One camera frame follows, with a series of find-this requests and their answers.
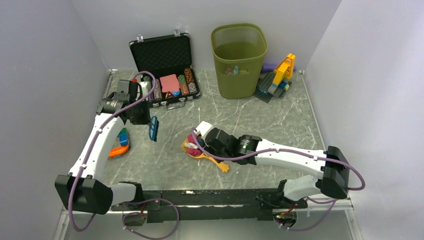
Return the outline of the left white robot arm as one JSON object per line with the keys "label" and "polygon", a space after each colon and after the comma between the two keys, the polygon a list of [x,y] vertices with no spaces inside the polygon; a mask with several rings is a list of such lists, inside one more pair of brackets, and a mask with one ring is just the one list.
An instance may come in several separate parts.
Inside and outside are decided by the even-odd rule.
{"label": "left white robot arm", "polygon": [[149,103],[142,96],[138,82],[119,80],[116,91],[98,103],[83,151],[68,173],[59,174],[54,182],[69,212],[104,215],[117,204],[124,203],[131,210],[143,205],[145,198],[140,183],[122,181],[107,186],[102,182],[110,151],[125,124],[148,125],[152,122]]}

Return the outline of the orange slotted scoop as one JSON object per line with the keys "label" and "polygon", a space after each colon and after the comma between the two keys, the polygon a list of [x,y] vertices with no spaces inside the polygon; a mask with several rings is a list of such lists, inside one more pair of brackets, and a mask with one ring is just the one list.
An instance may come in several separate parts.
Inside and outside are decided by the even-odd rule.
{"label": "orange slotted scoop", "polygon": [[[182,150],[186,153],[186,154],[188,154],[187,153],[187,148],[184,146],[184,144],[185,143],[187,143],[187,142],[189,142],[188,141],[188,139],[186,139],[182,144],[181,144],[181,148],[182,148]],[[223,173],[227,173],[227,172],[229,172],[230,171],[230,166],[228,165],[228,164],[226,164],[226,163],[224,163],[224,162],[218,162],[217,160],[215,160],[213,157],[211,157],[211,156],[209,156],[209,155],[207,155],[207,154],[205,154],[205,153],[202,153],[200,156],[198,156],[198,157],[193,157],[193,156],[190,156],[190,157],[192,157],[192,158],[194,158],[194,159],[198,159],[198,160],[209,160],[209,161],[211,161],[212,163],[214,163]]]}

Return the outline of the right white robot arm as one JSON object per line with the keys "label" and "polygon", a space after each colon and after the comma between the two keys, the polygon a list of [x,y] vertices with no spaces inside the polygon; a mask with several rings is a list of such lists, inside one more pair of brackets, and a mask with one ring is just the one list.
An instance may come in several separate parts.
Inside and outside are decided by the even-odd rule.
{"label": "right white robot arm", "polygon": [[239,165],[277,166],[304,173],[297,179],[280,182],[275,199],[282,208],[316,194],[339,200],[348,196],[349,163],[335,146],[326,150],[308,150],[277,144],[254,135],[234,137],[206,121],[195,127],[193,133],[203,139],[207,155],[215,160]]}

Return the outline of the blue hand brush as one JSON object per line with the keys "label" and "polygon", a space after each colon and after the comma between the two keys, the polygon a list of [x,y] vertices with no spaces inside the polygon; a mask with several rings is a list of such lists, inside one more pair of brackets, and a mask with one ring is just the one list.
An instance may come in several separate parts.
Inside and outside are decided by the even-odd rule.
{"label": "blue hand brush", "polygon": [[159,124],[160,124],[160,122],[159,122],[157,116],[152,116],[151,122],[148,125],[149,126],[148,134],[149,134],[149,139],[153,142],[157,142]]}

